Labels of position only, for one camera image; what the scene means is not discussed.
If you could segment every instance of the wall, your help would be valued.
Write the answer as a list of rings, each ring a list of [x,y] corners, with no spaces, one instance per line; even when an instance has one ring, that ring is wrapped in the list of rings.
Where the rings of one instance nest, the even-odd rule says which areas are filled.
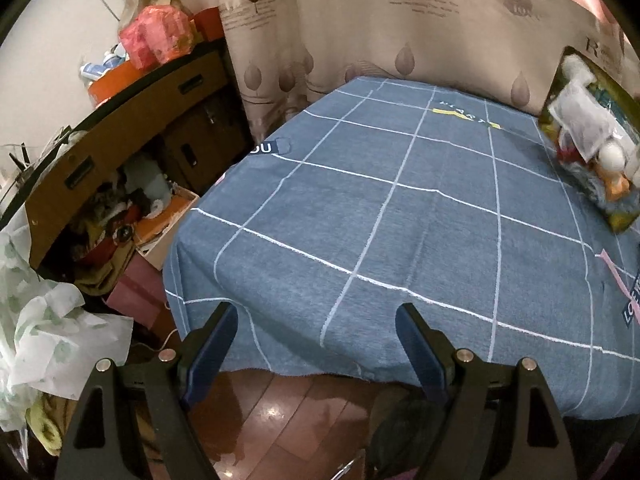
[[[105,1],[119,16],[124,0]],[[0,146],[24,142],[39,155],[61,127],[91,113],[78,69],[102,61],[117,29],[101,0],[31,0],[0,46]],[[0,176],[13,168],[0,148]]]

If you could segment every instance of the curtain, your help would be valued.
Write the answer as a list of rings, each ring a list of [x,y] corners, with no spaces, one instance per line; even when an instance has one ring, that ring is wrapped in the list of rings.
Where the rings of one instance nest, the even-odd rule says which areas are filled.
[[[638,58],[601,0],[216,2],[256,140],[359,76],[458,88],[537,114],[572,46],[631,94]]]

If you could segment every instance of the screw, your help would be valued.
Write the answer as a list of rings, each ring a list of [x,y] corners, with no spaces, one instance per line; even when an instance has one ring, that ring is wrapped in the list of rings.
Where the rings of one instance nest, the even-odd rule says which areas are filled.
[[[95,369],[99,372],[106,372],[109,368],[111,368],[111,361],[109,361],[108,359],[100,359],[95,364]]]
[[[474,358],[474,353],[466,348],[461,348],[456,352],[456,357],[463,363],[469,363]]]
[[[532,372],[533,370],[538,368],[538,363],[535,362],[531,357],[525,357],[522,360],[522,366],[524,367],[525,370]]]
[[[169,363],[175,359],[175,350],[172,348],[166,348],[158,354],[158,359],[163,363]]]

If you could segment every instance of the bed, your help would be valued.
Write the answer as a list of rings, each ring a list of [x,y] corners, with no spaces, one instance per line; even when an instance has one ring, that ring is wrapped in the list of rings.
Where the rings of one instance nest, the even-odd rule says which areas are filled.
[[[640,412],[631,288],[614,236],[532,116],[450,89],[356,78],[280,127],[188,213],[164,264],[180,335],[220,301],[223,369],[417,378],[394,331],[411,301],[457,347],[535,358],[565,415]]]

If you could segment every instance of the red plastic bag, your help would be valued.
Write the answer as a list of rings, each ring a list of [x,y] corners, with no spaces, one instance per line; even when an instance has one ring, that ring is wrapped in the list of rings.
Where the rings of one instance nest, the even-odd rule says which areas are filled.
[[[120,31],[120,41],[133,66],[150,70],[193,50],[195,39],[188,16],[172,6],[149,6]]]

